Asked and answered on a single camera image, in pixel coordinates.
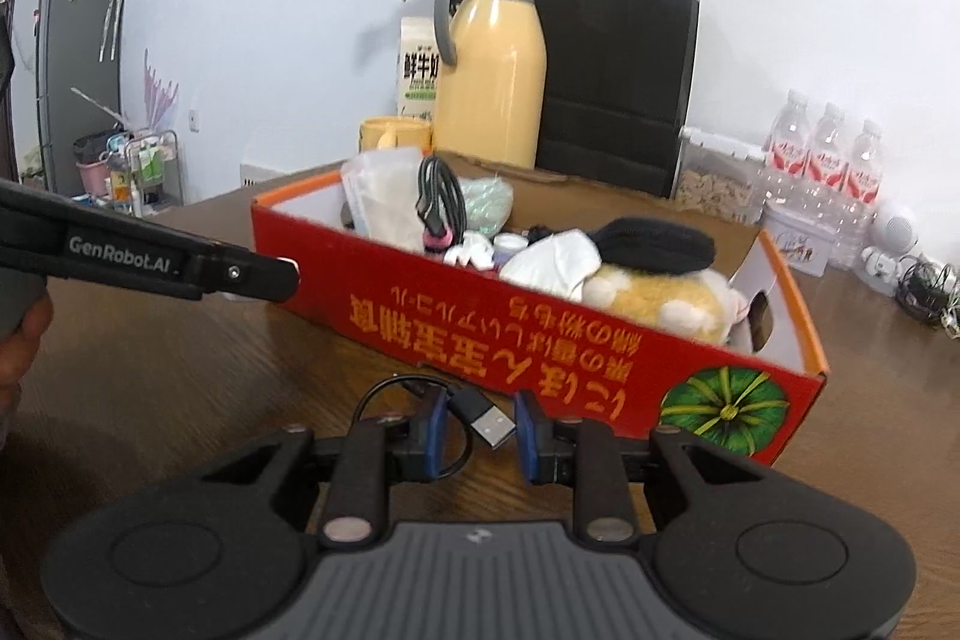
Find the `screw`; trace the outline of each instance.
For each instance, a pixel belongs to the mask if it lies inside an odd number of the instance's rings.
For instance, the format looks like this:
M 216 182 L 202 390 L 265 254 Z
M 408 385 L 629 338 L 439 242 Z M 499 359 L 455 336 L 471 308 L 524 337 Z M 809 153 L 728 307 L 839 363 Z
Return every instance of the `screw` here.
M 587 534 L 597 542 L 623 542 L 634 536 L 634 526 L 622 518 L 594 518 Z
M 352 515 L 334 518 L 323 525 L 323 534 L 333 542 L 360 542 L 366 540 L 372 532 L 370 521 Z

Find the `black circular disc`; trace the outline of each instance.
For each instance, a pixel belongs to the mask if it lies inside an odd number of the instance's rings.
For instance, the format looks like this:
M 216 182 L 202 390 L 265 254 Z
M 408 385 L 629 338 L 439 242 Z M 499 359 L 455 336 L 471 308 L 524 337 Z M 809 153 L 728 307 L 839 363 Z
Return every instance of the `black circular disc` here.
M 248 488 L 145 491 L 80 519 L 43 562 L 43 590 L 92 640 L 217 640 L 262 624 L 304 574 L 301 535 Z
M 915 564 L 889 525 L 790 480 L 776 501 L 738 487 L 698 494 L 658 535 L 654 568 L 688 619 L 744 640 L 854 640 L 904 608 Z

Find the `bottle label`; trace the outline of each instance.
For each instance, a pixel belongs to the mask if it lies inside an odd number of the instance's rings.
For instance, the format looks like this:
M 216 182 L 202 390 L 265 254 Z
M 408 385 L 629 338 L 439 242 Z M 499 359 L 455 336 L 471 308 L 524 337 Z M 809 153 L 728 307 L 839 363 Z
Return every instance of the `bottle label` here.
M 839 191 L 843 188 L 843 175 L 847 164 L 835 153 L 810 153 L 806 161 L 806 176 L 813 182 L 823 183 L 828 188 Z
M 848 172 L 844 183 L 844 193 L 847 196 L 860 199 L 864 204 L 873 204 L 877 200 L 879 190 L 880 177 L 875 177 L 870 172 L 858 172 L 858 170 Z
M 803 174 L 806 163 L 806 150 L 792 142 L 774 142 L 770 146 L 770 166 L 786 172 L 788 175 Z

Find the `wooden table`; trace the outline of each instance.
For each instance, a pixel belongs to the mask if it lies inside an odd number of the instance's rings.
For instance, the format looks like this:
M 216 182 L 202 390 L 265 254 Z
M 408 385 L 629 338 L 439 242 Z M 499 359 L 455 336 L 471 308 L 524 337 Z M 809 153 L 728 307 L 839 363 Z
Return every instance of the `wooden table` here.
M 252 193 L 167 221 L 250 244 Z M 906 535 L 920 580 L 896 637 L 957 640 L 960 344 L 851 275 L 800 277 L 833 371 L 778 468 Z M 64 524 L 283 424 L 344 434 L 363 390 L 403 368 L 261 303 L 181 302 L 61 281 L 50 289 L 56 319 L 0 456 L 0 550 L 30 637 L 59 636 L 37 569 Z M 563 488 L 525 485 L 512 447 L 481 448 L 453 479 L 392 492 L 401 518 L 557 517 L 569 501 Z

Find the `plush toy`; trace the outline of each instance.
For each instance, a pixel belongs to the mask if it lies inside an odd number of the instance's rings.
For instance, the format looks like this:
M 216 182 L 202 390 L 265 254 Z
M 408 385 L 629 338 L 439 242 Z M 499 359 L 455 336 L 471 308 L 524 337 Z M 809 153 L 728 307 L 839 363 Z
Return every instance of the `plush toy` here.
M 722 345 L 750 303 L 713 269 L 644 274 L 605 263 L 584 283 L 584 304 L 642 326 Z

